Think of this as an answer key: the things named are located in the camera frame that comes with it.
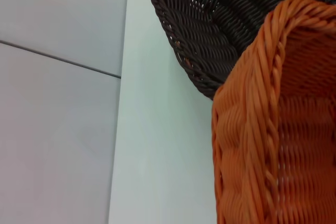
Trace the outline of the orange woven plastic basket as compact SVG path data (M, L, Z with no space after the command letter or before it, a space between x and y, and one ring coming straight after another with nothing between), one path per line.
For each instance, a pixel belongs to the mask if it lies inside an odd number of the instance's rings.
M217 224L336 224L336 5L284 0L213 98Z

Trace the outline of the dark brown woven basket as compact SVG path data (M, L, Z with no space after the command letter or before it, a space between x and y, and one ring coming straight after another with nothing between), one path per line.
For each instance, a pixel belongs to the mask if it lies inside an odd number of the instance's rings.
M266 15L283 0L151 0L180 66L213 98ZM319 0L336 4L336 0Z

